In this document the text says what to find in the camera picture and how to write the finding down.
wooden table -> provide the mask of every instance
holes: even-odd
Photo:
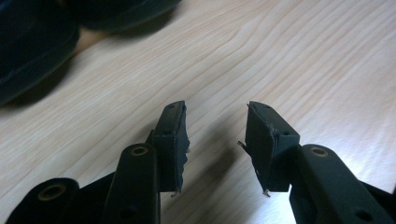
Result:
[[[391,192],[395,71],[394,0],[184,0],[127,33],[85,31],[70,61],[0,109],[0,221],[42,181],[113,172],[178,100],[191,153],[182,194],[162,196],[163,223],[294,222],[288,194],[262,196],[236,144],[250,100]]]

light wood tabletop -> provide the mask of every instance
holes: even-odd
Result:
[[[83,187],[113,172],[179,100],[191,146],[163,223],[295,222],[289,194],[264,197],[236,144],[249,101],[392,192],[396,1],[184,0],[129,32],[84,30],[73,58],[0,108],[0,222],[45,180]]]

